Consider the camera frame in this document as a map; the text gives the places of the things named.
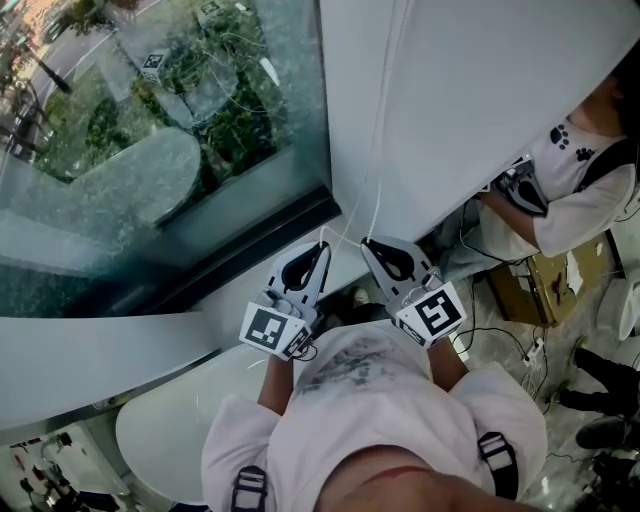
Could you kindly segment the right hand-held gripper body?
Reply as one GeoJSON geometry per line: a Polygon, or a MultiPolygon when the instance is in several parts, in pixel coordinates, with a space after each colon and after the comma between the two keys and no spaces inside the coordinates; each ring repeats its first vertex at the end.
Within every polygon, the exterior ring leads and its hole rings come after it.
{"type": "Polygon", "coordinates": [[[451,282],[437,270],[429,270],[419,284],[406,284],[400,295],[387,304],[393,324],[429,348],[451,334],[467,314],[451,282]]]}

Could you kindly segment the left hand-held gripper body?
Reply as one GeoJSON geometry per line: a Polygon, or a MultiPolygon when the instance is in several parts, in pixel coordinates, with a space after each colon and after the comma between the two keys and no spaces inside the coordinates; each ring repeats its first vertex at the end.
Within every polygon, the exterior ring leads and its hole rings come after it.
{"type": "Polygon", "coordinates": [[[320,313],[309,304],[264,288],[245,311],[239,340],[283,361],[304,358],[320,313]]]}

